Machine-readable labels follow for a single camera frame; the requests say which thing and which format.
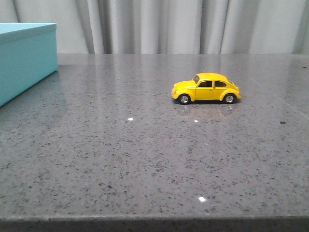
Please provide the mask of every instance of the car roof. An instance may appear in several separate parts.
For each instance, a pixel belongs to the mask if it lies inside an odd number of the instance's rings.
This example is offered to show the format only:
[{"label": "car roof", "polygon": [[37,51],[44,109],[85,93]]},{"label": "car roof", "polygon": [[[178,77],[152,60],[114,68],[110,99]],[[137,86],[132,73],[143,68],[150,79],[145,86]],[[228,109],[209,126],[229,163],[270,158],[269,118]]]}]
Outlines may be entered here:
[{"label": "car roof", "polygon": [[219,73],[213,73],[213,72],[202,72],[197,74],[201,81],[204,80],[217,80],[217,81],[225,81],[230,82],[226,76],[223,76]]}]

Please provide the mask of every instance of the car hood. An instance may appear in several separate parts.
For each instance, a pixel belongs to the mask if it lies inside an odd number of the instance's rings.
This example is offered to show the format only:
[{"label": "car hood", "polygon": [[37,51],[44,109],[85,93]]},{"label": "car hood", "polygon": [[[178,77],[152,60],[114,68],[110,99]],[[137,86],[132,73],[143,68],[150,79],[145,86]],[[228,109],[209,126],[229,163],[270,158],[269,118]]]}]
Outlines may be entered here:
[{"label": "car hood", "polygon": [[195,88],[196,83],[193,80],[181,81],[175,84],[175,88]]}]

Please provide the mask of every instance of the box lid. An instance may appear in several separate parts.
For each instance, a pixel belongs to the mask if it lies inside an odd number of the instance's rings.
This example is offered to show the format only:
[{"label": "box lid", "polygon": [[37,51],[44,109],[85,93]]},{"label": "box lid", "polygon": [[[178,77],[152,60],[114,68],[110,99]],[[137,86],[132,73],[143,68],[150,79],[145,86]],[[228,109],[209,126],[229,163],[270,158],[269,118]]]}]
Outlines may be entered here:
[{"label": "box lid", "polygon": [[56,31],[56,23],[0,23],[0,45]]}]

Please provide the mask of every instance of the car door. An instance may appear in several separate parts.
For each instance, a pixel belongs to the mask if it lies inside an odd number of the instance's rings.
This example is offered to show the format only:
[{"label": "car door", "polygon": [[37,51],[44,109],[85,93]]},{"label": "car door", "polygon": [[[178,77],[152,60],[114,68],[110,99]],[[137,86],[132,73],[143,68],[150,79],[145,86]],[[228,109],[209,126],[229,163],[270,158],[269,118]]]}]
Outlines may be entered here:
[{"label": "car door", "polygon": [[226,90],[227,84],[222,81],[215,81],[213,88],[213,98],[220,99],[221,94]]},{"label": "car door", "polygon": [[196,99],[210,100],[213,98],[212,81],[202,81],[195,90]]}]

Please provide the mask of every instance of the die-cast car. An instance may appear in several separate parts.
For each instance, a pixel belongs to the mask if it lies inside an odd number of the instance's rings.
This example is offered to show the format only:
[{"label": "die-cast car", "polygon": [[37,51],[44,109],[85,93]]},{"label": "die-cast car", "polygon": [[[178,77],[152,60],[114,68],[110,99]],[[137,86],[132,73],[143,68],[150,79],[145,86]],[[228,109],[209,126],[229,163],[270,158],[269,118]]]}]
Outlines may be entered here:
[{"label": "die-cast car", "polygon": [[181,104],[189,104],[195,100],[220,100],[226,104],[233,104],[241,98],[239,88],[219,73],[199,73],[190,81],[174,84],[173,99]]}]

